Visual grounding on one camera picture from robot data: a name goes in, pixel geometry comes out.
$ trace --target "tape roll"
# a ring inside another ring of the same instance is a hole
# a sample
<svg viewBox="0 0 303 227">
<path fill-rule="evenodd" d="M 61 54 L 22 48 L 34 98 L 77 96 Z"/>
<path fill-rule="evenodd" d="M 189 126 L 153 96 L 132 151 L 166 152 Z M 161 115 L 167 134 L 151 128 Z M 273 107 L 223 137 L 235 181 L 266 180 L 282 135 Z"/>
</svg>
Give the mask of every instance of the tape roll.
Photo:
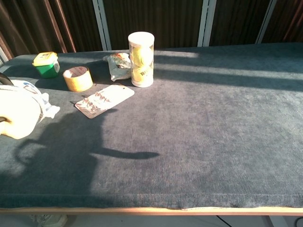
<svg viewBox="0 0 303 227">
<path fill-rule="evenodd" d="M 63 77 L 70 91 L 85 91 L 93 85 L 89 69 L 83 66 L 66 70 Z"/>
</svg>

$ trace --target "wooden table edge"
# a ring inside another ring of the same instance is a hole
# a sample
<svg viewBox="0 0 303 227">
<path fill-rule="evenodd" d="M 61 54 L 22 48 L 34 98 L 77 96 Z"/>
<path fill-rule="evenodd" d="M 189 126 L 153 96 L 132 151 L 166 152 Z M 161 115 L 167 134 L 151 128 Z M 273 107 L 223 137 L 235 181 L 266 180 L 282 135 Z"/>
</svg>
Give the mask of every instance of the wooden table edge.
<svg viewBox="0 0 303 227">
<path fill-rule="evenodd" d="M 288 207 L 257 207 L 257 208 L 189 208 L 173 210 L 166 208 L 59 208 L 59 207 L 31 207 L 2 209 L 0 214 L 99 214 L 99 215 L 283 215 L 301 216 L 303 208 Z"/>
</svg>

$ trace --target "yellow lid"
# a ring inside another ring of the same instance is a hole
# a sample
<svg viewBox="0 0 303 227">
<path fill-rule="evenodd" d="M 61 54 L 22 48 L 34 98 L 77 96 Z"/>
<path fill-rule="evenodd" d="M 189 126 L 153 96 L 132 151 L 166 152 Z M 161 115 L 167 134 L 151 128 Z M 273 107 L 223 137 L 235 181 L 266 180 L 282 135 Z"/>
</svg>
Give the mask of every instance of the yellow lid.
<svg viewBox="0 0 303 227">
<path fill-rule="evenodd" d="M 58 59 L 57 54 L 55 52 L 43 52 L 39 53 L 34 61 L 33 66 L 42 66 L 42 65 L 50 65 L 53 64 L 54 61 Z"/>
</svg>

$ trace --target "green container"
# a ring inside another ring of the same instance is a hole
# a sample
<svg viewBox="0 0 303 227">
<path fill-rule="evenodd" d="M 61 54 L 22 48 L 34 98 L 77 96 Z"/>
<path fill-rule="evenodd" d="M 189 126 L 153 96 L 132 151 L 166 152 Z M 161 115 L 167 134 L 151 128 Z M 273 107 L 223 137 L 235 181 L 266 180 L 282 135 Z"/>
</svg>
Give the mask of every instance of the green container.
<svg viewBox="0 0 303 227">
<path fill-rule="evenodd" d="M 58 57 L 55 52 L 39 53 L 33 61 L 33 66 L 43 78 L 57 77 L 60 69 Z"/>
</svg>

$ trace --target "shoe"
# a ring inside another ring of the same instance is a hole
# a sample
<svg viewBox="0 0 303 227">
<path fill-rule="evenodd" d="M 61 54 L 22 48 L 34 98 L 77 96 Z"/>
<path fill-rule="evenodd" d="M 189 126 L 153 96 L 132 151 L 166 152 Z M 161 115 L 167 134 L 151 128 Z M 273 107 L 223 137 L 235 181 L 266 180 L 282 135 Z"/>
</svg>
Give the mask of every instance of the shoe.
<svg viewBox="0 0 303 227">
<path fill-rule="evenodd" d="M 67 215 L 31 215 L 33 221 L 38 223 L 38 227 L 63 227 L 67 221 Z"/>
</svg>

